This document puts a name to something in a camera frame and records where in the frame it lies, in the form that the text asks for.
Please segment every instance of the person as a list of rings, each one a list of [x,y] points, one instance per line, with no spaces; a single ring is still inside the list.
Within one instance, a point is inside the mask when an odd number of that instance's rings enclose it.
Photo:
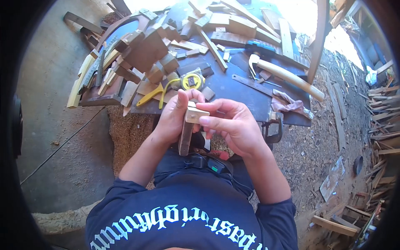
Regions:
[[[193,132],[203,126],[208,139],[220,133],[235,153],[232,160],[179,156],[172,146],[193,98],[198,109],[210,112]],[[217,173],[204,166],[210,161],[226,168]],[[155,188],[147,190],[153,175]],[[256,213],[248,202],[253,188],[260,200]],[[86,242],[95,250],[298,249],[295,212],[289,184],[246,105],[227,99],[205,103],[198,90],[179,90],[90,211]]]

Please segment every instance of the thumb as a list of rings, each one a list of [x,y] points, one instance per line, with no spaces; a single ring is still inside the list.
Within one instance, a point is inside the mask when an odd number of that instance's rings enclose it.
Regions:
[[[200,125],[214,130],[226,131],[228,133],[235,132],[238,127],[237,122],[237,120],[223,119],[214,116],[201,116],[199,118]]]
[[[179,89],[174,112],[186,112],[186,109],[188,108],[188,102],[188,95],[184,92],[184,90]]]

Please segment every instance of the axe handle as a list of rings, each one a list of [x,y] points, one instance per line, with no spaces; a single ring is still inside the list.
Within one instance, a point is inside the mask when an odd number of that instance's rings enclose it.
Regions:
[[[304,81],[297,75],[285,70],[284,68],[281,68],[279,66],[276,66],[275,64],[272,64],[264,60],[259,60],[257,63],[257,67],[262,68],[263,70],[266,70],[271,74],[274,74],[275,76],[280,77],[283,80],[286,80],[291,84],[301,88],[302,90],[309,93],[312,97],[314,97],[320,102],[322,102],[325,98],[324,93],[322,93],[316,87],[310,85],[308,82]]]

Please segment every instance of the electrical cord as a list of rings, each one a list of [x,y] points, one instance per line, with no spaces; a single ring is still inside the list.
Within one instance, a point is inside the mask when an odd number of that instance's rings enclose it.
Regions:
[[[28,175],[23,181],[20,182],[20,185],[22,185],[27,179],[29,179],[32,175],[34,175],[39,168],[41,168],[55,153],[57,153],[58,150],[60,150],[60,148],[62,148],[62,146],[64,146],[72,137],[74,137],[81,129],[83,129],[91,120],[93,120],[93,118],[95,118],[98,113],[100,113],[100,111],[102,111],[106,106],[103,106],[90,120],[88,120],[87,123],[85,123],[80,129],[78,129],[72,136],[70,136],[70,138],[68,138],[63,144],[61,144],[61,146],[59,148],[57,148],[49,157],[47,157],[47,159],[44,160],[44,162],[42,162],[30,175]]]

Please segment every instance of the tape measure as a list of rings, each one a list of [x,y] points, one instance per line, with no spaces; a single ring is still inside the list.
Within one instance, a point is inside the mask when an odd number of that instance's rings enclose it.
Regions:
[[[182,77],[182,88],[189,90],[191,88],[199,89],[203,86],[206,79],[196,73],[188,73]]]

